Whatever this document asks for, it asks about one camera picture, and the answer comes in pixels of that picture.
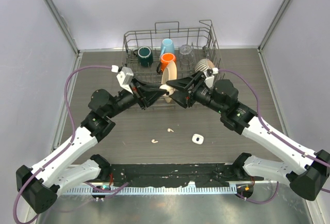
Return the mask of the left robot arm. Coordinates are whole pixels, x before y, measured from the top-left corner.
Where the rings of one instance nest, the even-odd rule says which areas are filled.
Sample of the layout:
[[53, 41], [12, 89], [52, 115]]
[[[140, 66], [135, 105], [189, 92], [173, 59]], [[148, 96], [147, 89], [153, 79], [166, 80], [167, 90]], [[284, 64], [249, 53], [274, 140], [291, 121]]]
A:
[[88, 107], [90, 112], [76, 128], [71, 137], [54, 152], [31, 167], [22, 165], [15, 173], [18, 196], [36, 214], [47, 211], [68, 189], [96, 179], [105, 182], [110, 175], [110, 164], [100, 155], [93, 155], [85, 163], [69, 169], [68, 167], [84, 152], [101, 142], [114, 128], [111, 118], [133, 105], [150, 107], [167, 90], [160, 85], [132, 79], [116, 96], [105, 89], [93, 92]]

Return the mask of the beige earbud charging case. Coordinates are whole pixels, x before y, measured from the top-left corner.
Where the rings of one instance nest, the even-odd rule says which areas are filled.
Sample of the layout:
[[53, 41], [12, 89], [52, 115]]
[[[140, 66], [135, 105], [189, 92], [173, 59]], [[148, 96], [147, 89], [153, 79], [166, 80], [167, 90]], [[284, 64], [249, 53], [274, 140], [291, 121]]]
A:
[[175, 92], [175, 89], [167, 84], [163, 84], [159, 88], [166, 91], [164, 97], [169, 97]]

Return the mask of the white earbud charging case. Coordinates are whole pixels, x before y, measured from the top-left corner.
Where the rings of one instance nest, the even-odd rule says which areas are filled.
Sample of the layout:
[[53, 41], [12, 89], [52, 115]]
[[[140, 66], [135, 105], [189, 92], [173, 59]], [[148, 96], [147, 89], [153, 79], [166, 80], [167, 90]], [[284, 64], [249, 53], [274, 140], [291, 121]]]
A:
[[194, 144], [197, 144], [197, 145], [202, 145], [203, 142], [204, 142], [204, 136], [200, 135], [200, 134], [193, 134], [192, 136], [192, 142]]

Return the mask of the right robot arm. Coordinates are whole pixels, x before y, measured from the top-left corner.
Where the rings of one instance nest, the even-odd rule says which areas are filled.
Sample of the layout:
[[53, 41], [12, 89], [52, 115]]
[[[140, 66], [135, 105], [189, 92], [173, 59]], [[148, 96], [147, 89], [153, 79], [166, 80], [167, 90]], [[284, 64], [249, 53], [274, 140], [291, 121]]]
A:
[[221, 115], [226, 128], [262, 145], [280, 162], [249, 154], [237, 158], [233, 174], [239, 180], [263, 177], [288, 185], [298, 196], [314, 201], [329, 178], [329, 153], [309, 149], [264, 121], [259, 110], [238, 100], [239, 91], [228, 79], [213, 79], [203, 72], [167, 81], [171, 98], [184, 108], [198, 102]]

